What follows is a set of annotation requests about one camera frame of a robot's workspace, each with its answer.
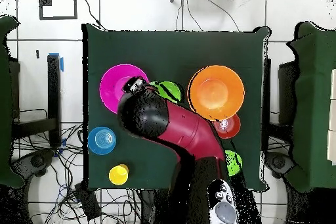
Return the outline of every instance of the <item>cable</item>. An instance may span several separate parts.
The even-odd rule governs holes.
[[[198,28],[202,30],[201,26],[197,23],[197,21],[195,20],[195,18],[192,16],[191,12],[190,12],[190,9],[189,9],[189,3],[188,3],[188,0],[186,0],[186,6],[188,7],[188,12],[190,14],[190,16],[192,17],[192,19],[195,21],[195,23],[197,24]]]
[[[226,10],[224,10],[223,8],[221,8],[220,6],[218,6],[217,4],[215,4],[214,2],[212,2],[211,0],[208,0],[210,3],[214,4],[216,7],[220,8],[222,11],[224,11],[231,19],[232,21],[234,22],[234,24],[236,25],[237,27],[237,30],[240,32],[236,22],[234,21],[234,19],[232,18],[232,16],[230,15],[230,13],[228,13]]]
[[[21,110],[21,112],[30,112],[30,111],[44,111],[45,112],[45,117],[48,118],[48,114],[47,114],[47,111],[45,109],[42,109],[42,108],[38,108],[38,109],[29,109],[29,110]]]
[[[178,11],[177,11],[177,17],[176,17],[176,28],[175,28],[175,31],[177,30],[177,20],[179,19],[179,13],[180,13],[180,8],[182,6],[182,0],[180,0],[180,7],[178,8]]]
[[[90,13],[90,15],[93,17],[93,19],[96,21],[96,23],[97,23],[99,26],[102,26],[102,28],[103,28],[104,30],[107,31],[107,29],[100,23],[100,21],[99,21],[98,19],[96,19],[96,18],[93,16],[93,14],[91,13],[91,8],[90,8],[90,4],[89,4],[89,2],[88,2],[87,0],[84,0],[84,1],[86,2],[87,6],[88,6],[88,8],[89,8],[89,13]]]
[[[276,148],[286,148],[286,147],[288,147],[288,146],[290,146],[290,144],[287,144],[287,145],[284,145],[284,146],[277,146],[277,147],[274,147],[274,148],[268,148],[267,150],[274,150],[274,149],[276,149]]]

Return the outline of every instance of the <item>dark green table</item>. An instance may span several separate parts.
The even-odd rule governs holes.
[[[190,78],[200,68],[221,64],[236,71],[245,86],[245,100],[238,112],[241,129],[233,140],[243,159],[247,187],[264,190],[266,186],[259,179],[259,160],[264,41],[268,36],[267,27],[248,33],[103,32],[90,24],[83,27],[83,45],[88,54],[88,132],[106,126],[117,137],[110,154],[99,156],[89,150],[89,187],[168,188],[177,163],[172,150],[133,138],[120,128],[116,114],[104,106],[99,96],[100,80],[106,70],[118,64],[134,64],[146,72],[150,81],[177,82],[185,93]],[[186,95],[182,105],[188,107]],[[222,145],[233,150],[228,140],[222,140]],[[109,181],[108,172],[121,163],[129,167],[129,179],[124,185],[115,186]]]

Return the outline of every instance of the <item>magenta bowl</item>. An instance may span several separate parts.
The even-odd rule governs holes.
[[[118,64],[105,72],[100,81],[99,94],[108,110],[117,114],[119,101],[124,94],[123,86],[135,76],[142,76],[149,83],[147,75],[132,64]]]

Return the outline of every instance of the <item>green panel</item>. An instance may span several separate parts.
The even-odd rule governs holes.
[[[245,100],[238,112],[240,132],[234,137],[243,159],[243,172],[250,189],[264,190],[259,180],[261,144],[261,84],[263,41],[268,28],[255,33],[228,32],[103,32],[87,24],[89,40],[89,132],[98,126],[111,128],[115,149],[105,156],[89,150],[89,186],[116,187],[108,179],[109,170],[124,163],[129,180],[119,188],[168,188],[177,163],[169,148],[136,139],[124,132],[117,116],[102,103],[99,84],[105,71],[118,64],[134,64],[150,81],[173,81],[186,88],[189,79],[204,66],[222,64],[235,70],[245,85]],[[224,149],[232,150],[229,141]]]
[[[18,22],[10,16],[0,17],[0,184],[16,189],[24,185],[24,180],[15,174],[9,165],[12,150],[12,87],[9,71],[9,53],[6,48],[5,38],[17,25]]]
[[[336,166],[327,160],[336,32],[319,30],[305,22],[299,26],[298,39],[291,46],[298,54],[300,68],[295,83],[297,113],[293,123],[293,158],[299,167],[286,178],[301,192],[314,187],[336,188]]]

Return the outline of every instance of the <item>orange bowl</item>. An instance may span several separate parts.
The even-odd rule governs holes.
[[[243,104],[244,86],[239,75],[226,66],[207,66],[188,85],[190,108],[210,121],[232,117]]]

